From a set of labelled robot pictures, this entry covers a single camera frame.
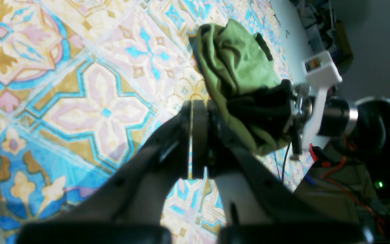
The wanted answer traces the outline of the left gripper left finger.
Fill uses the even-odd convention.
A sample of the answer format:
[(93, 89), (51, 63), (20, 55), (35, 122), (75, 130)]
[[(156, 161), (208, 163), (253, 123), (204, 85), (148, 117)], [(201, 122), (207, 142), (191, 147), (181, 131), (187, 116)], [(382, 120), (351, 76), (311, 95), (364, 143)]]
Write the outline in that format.
[(165, 199), (188, 176), (192, 103), (161, 125), (92, 196), (70, 211), (21, 228), (19, 244), (170, 244)]

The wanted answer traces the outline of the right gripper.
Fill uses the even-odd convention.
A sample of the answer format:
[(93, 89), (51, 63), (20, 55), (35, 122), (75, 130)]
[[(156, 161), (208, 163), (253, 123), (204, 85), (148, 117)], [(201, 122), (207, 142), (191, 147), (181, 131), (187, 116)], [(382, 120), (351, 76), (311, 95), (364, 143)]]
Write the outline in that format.
[[(280, 146), (299, 141), (295, 124), (298, 111), (297, 96), (291, 81), (261, 87), (232, 96), (227, 100), (229, 127), (243, 142), (252, 146)], [(357, 126), (359, 111), (351, 100), (333, 97), (326, 99), (318, 136), (338, 138), (349, 136)]]

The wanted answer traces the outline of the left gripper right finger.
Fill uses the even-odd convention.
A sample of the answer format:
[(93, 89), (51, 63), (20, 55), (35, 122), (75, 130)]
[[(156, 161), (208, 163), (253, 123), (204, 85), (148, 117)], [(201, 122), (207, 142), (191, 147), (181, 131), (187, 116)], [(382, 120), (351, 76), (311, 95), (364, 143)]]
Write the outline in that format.
[(192, 102), (192, 177), (218, 187), (226, 226), (218, 244), (371, 244), (366, 227), (294, 196), (239, 140), (214, 105)]

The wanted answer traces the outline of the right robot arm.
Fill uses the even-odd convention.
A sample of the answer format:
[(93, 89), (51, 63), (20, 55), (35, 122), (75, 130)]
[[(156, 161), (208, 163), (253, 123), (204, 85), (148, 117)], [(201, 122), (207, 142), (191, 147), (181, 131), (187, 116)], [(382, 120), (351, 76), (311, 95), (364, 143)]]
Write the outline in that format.
[[(245, 125), (256, 126), (274, 139), (287, 135), (293, 147), (291, 159), (309, 151), (317, 167), (329, 168), (328, 178), (345, 166), (348, 159), (365, 165), (378, 199), (390, 208), (390, 100), (367, 97), (357, 102), (334, 97), (331, 85), (319, 96), (309, 94), (307, 83), (291, 85), (284, 79), (274, 88), (261, 87), (231, 97), (229, 113)], [(343, 156), (334, 162), (310, 142), (304, 142), (305, 126), (320, 116), (316, 135), (330, 137), (330, 145)], [(390, 241), (390, 210), (381, 216), (373, 212), (383, 243)]]

